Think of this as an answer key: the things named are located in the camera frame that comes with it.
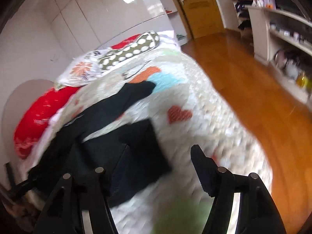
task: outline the green object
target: green object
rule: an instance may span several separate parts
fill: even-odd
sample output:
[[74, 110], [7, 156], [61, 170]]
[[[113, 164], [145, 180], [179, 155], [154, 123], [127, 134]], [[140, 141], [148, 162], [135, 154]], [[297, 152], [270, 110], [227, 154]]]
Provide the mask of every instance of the green object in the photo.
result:
[[177, 197], [158, 212], [151, 234], [200, 234], [205, 227], [212, 201], [197, 203], [192, 198]]
[[185, 38], [184, 35], [182, 35], [182, 34], [177, 34], [177, 39], [178, 39], [178, 40], [181, 40], [181, 39], [183, 39], [183, 38]]
[[181, 55], [180, 51], [176, 51], [174, 49], [165, 48], [162, 50], [163, 55]]

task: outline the wooden floor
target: wooden floor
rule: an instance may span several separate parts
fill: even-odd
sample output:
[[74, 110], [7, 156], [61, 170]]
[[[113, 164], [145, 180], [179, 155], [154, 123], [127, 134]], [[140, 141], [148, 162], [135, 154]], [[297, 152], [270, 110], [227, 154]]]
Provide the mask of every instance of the wooden floor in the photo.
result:
[[272, 197], [288, 234], [312, 210], [312, 117], [267, 68], [252, 47], [230, 32], [191, 40], [182, 51], [211, 78], [244, 126], [262, 144], [273, 169]]

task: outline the doorway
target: doorway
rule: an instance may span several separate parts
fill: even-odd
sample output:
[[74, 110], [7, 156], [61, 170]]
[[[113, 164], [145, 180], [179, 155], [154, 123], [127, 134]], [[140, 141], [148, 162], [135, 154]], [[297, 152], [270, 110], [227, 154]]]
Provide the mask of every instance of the doorway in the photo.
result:
[[184, 25], [193, 38], [223, 32], [224, 27], [216, 0], [174, 0], [185, 17]]

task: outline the polka dot pillow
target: polka dot pillow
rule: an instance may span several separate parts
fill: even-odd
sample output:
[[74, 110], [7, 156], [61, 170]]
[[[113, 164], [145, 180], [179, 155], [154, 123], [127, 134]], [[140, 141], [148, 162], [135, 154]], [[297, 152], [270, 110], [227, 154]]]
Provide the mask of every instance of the polka dot pillow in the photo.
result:
[[56, 91], [66, 86], [80, 87], [109, 73], [115, 65], [130, 57], [148, 52], [159, 45], [159, 36], [148, 31], [120, 49], [107, 48], [88, 52], [74, 59], [54, 84]]
[[129, 59], [138, 54], [143, 54], [159, 45], [159, 36], [154, 31], [141, 34], [133, 43], [122, 49], [111, 50], [99, 60], [102, 70], [110, 70], [119, 62]]

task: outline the yellow bottle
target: yellow bottle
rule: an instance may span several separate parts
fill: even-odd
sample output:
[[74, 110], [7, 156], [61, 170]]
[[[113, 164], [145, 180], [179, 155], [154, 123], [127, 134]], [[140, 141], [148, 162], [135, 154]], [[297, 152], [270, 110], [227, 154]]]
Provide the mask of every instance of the yellow bottle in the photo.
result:
[[300, 88], [305, 88], [308, 85], [308, 78], [305, 76], [305, 72], [302, 72], [298, 76], [296, 83]]

